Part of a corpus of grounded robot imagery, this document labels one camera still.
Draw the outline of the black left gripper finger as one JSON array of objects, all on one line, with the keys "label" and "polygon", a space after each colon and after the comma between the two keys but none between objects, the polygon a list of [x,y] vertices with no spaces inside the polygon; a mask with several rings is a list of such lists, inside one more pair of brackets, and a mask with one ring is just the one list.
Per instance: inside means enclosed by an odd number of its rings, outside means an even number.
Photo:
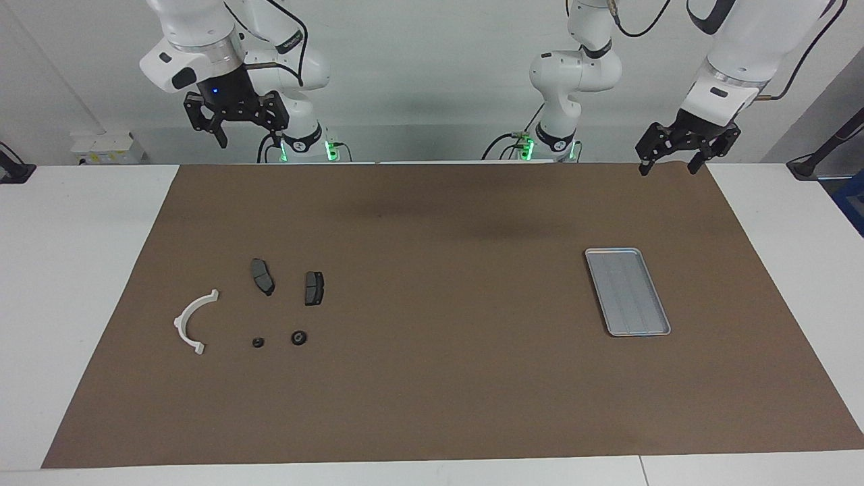
[{"label": "black left gripper finger", "polygon": [[647,176],[658,160],[670,156],[678,151],[679,135],[676,124],[664,126],[660,123],[652,123],[636,143],[636,154],[639,156],[639,172]]},{"label": "black left gripper finger", "polygon": [[716,157],[725,157],[728,151],[731,150],[732,145],[737,141],[738,136],[740,136],[740,129],[738,129],[737,124],[729,124],[722,134],[712,140],[700,136],[698,138],[697,153],[692,157],[691,162],[688,163],[688,172],[691,175],[695,175],[706,162]]}]

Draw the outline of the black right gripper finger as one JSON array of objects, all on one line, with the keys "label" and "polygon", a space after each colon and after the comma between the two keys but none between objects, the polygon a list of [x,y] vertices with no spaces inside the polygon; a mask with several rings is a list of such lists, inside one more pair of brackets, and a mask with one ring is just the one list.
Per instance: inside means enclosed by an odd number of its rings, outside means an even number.
[{"label": "black right gripper finger", "polygon": [[219,147],[225,150],[228,146],[228,139],[225,135],[222,123],[224,117],[222,113],[216,111],[211,117],[207,117],[204,112],[206,108],[205,98],[200,93],[186,93],[183,101],[183,107],[186,111],[186,116],[191,123],[192,128],[199,132],[206,132],[213,135],[219,144]]},{"label": "black right gripper finger", "polygon": [[268,130],[272,144],[281,144],[281,133],[290,123],[290,114],[277,91],[259,96],[251,109],[251,121]]}]

